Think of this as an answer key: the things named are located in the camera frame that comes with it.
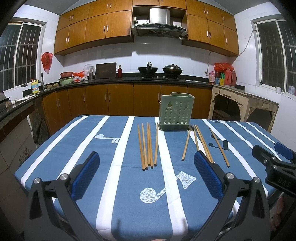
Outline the person's right hand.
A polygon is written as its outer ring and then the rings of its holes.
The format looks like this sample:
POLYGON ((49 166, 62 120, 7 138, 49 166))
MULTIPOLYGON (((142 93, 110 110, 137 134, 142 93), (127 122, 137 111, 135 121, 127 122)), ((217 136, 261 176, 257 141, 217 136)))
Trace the person's right hand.
POLYGON ((280 226, 282 216, 285 216, 286 209, 285 195, 282 193, 275 206, 270 211, 271 231, 276 231, 276 228, 280 226))

